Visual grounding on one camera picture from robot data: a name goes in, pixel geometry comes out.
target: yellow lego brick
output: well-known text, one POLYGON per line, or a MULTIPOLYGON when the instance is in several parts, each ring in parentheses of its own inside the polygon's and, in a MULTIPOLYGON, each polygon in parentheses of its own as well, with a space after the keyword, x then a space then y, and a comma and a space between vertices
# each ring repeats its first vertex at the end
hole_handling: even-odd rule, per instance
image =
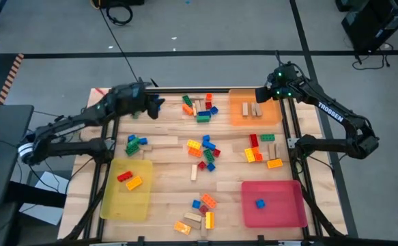
POLYGON ((206 229, 214 229, 214 213, 206 212, 206 229))
POLYGON ((174 230, 177 230, 178 232, 181 232, 185 235, 189 235, 191 231, 191 227, 189 225, 185 225, 184 223, 177 221, 176 224, 174 224, 174 230))
POLYGON ((275 168, 275 167, 282 167, 282 165, 283 164, 282 164, 282 160, 281 159, 267 161, 268 169, 275 168))
POLYGON ((194 140, 188 140, 188 142, 186 143, 186 145, 190 148, 194 148, 196 150, 200 150, 201 144, 197 141, 194 140))
POLYGON ((247 161, 249 163, 255 161, 255 155, 253 154, 253 151, 251 148, 247 148, 244 150, 244 153, 246 153, 247 161))
POLYGON ((141 178, 139 176, 136 176, 131 181, 127 182, 126 186, 128 187, 128 190, 131 191, 131 190, 137 188, 142 183, 143 183, 143 181, 141 180, 141 178))

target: plastic tray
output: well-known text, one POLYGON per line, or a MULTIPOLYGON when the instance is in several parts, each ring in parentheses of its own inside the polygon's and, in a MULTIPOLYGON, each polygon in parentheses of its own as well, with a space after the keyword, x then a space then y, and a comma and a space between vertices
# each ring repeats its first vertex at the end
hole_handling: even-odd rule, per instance
POLYGON ((113 159, 109 169, 106 190, 103 196, 100 217, 103 219, 121 219, 126 221, 144 221, 152 188, 153 164, 147 160, 113 159), (117 176, 131 171, 133 177, 140 176, 143 183, 129 191, 126 183, 117 180, 117 176))
POLYGON ((259 104, 262 116, 251 115, 251 103, 256 103, 255 89, 229 91, 229 107, 232 126, 273 126, 282 121, 279 101, 268 100, 259 104), (248 116, 242 115, 242 103, 248 103, 248 116))
POLYGON ((241 192, 248 228, 302 228, 308 224, 298 181, 244 181, 241 192), (264 200, 265 208, 256 207, 258 199, 264 200))

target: red plastic bin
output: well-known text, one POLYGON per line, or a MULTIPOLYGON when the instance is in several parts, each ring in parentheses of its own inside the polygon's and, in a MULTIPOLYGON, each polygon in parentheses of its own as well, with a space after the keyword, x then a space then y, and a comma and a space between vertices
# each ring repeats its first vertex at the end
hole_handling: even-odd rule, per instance
POLYGON ((244 224, 248 228, 302 228, 308 225, 298 181, 244 181, 241 197, 244 224), (256 206, 259 199, 266 203, 264 208, 256 206))

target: wooden tabletop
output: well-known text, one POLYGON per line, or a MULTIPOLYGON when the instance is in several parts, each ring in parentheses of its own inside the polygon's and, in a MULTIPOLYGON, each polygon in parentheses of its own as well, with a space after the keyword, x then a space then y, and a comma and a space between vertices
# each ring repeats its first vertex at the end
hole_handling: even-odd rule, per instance
MULTIPOLYGON (((140 223, 106 220, 103 241, 136 241, 138 236, 145 236, 146 241, 193 241, 199 240, 200 230, 192 229, 187 236, 173 229, 176 221, 184 213, 194 212, 191 204, 199 200, 204 193, 210 194, 218 203, 215 212, 215 228, 208 230, 208 240, 256 240, 257 235, 264 235, 266 240, 302 238, 300 228, 246 228, 242 218, 240 187, 245 180, 292 180, 291 169, 286 151, 283 125, 274 126, 231 126, 229 123, 228 94, 214 94, 213 104, 219 112, 209 124, 198 124, 193 116, 182 111, 184 94, 161 94, 165 103, 161 107, 157 120, 150 119, 143 113, 138 120, 129 115, 120 119, 115 147, 115 158, 127 158, 125 141, 127 136, 135 134, 147 137, 152 150, 140 150, 132 159, 147 159, 154 164, 152 192, 147 220, 140 223), (247 163, 244 149, 250 147, 250 134, 274 133, 275 143, 282 151, 283 167, 268 169, 265 163, 247 163), (186 142, 189 139, 201 141, 203 135, 210 135, 212 143, 221 150, 216 158, 213 172, 198 171, 197 181, 190 180, 191 165, 199 159, 188 155, 186 142)), ((188 94, 192 98, 204 98, 205 94, 188 94)), ((91 90, 88 105, 93 105, 102 98, 102 94, 91 90)), ((319 119, 314 106, 296 104, 302 134, 322 137, 319 119)), ((291 116, 288 115, 291 133, 294 136, 291 116)), ((86 128, 82 139, 88 140, 100 136, 101 128, 86 128)), ((259 141, 259 149, 264 160, 268 160, 268 146, 259 141)), ((328 163, 324 152, 315 152, 312 156, 328 163)), ((89 156, 78 156, 73 173, 81 167, 89 156)), ((331 171, 325 165, 308 159, 311 180, 317 205, 342 233, 346 233, 343 214, 335 182, 331 171)), ((58 238, 63 238, 77 224, 88 206, 91 182, 94 174, 94 162, 85 166, 71 181, 68 197, 63 211, 58 238)), ((311 212, 305 203, 310 233, 314 235, 311 212)), ((91 227, 91 236, 96 236, 99 208, 95 211, 91 227)))

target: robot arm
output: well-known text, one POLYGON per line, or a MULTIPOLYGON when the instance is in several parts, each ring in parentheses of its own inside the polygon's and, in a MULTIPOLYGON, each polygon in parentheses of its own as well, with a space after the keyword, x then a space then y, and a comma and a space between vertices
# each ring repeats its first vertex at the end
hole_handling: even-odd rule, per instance
POLYGON ((95 105, 84 109, 81 114, 58 118, 54 123, 38 127, 21 141, 18 153, 29 165, 38 164, 50 156, 89 154, 101 163, 112 158, 101 138, 82 143, 52 143, 56 138, 85 128, 102 126, 116 117, 146 111, 152 118, 158 118, 158 108, 164 99, 145 93, 148 83, 132 83, 113 87, 95 105))
POLYGON ((327 113, 335 121, 344 126, 345 139, 316 139, 311 135, 304 135, 295 143, 295 154, 305 158, 314 151, 343 152, 352 158, 364 159, 378 146, 379 138, 375 136, 370 121, 352 110, 347 109, 335 99, 326 95, 323 88, 305 77, 303 71, 295 64, 283 64, 268 75, 268 82, 264 87, 256 89, 258 103, 273 98, 295 98, 297 102, 315 105, 327 113))

